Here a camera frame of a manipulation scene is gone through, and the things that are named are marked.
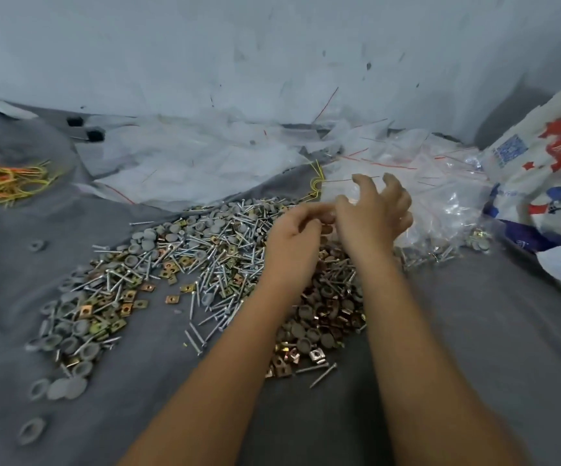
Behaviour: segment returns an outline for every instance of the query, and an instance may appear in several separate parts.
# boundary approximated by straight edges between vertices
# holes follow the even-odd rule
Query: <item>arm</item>
[[[524,457],[436,340],[394,262],[394,239],[412,224],[399,181],[354,176],[361,198],[336,203],[337,228],[362,280],[369,344],[400,465],[520,465]]]
[[[265,380],[276,330],[311,280],[321,222],[332,223],[331,209],[326,204],[301,204],[276,221],[256,289],[120,466],[235,463]]]

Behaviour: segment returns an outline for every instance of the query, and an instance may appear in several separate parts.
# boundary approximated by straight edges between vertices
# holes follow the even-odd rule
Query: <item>right hand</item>
[[[358,203],[351,204],[347,196],[336,197],[336,228],[343,247],[356,262],[368,258],[377,249],[392,255],[394,240],[412,225],[412,204],[409,193],[394,175],[383,177],[386,187],[377,193],[368,176],[352,175],[360,187]]]

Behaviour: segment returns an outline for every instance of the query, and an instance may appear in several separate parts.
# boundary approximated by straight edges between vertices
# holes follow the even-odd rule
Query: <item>forearm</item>
[[[385,252],[357,263],[369,343],[400,464],[519,464],[521,455],[436,340]]]
[[[275,289],[257,287],[121,465],[233,464],[290,304]]]

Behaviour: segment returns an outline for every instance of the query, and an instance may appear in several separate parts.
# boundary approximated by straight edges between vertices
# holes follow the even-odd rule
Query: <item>qr code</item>
[[[514,158],[519,157],[527,150],[528,147],[526,147],[524,141],[520,139],[517,134],[515,134],[508,141],[494,150],[494,155],[498,160],[500,168],[503,168],[507,163],[509,163]]]

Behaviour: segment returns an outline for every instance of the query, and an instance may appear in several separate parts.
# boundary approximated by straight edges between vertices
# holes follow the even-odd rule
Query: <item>gray tarp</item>
[[[64,114],[40,111],[61,130]],[[75,401],[27,400],[34,380],[55,375],[52,363],[27,353],[38,307],[55,287],[93,256],[91,245],[129,236],[132,220],[165,216],[157,209],[81,195],[87,179],[67,137],[44,119],[0,116],[0,160],[27,164],[49,158],[69,170],[51,189],[0,208],[0,465],[112,464],[196,365],[184,347],[184,314],[161,301],[130,317],[124,337],[100,361],[87,392]],[[283,174],[253,195],[300,196],[307,168]],[[49,242],[31,253],[32,240]],[[467,253],[438,268],[411,274],[416,295],[481,397],[507,420],[536,464],[561,466],[561,290],[504,249]],[[256,465],[386,464],[391,460],[367,337],[354,336],[334,354],[339,370],[316,389],[304,375],[265,383],[240,462]],[[17,447],[26,420],[44,416],[40,440]]]

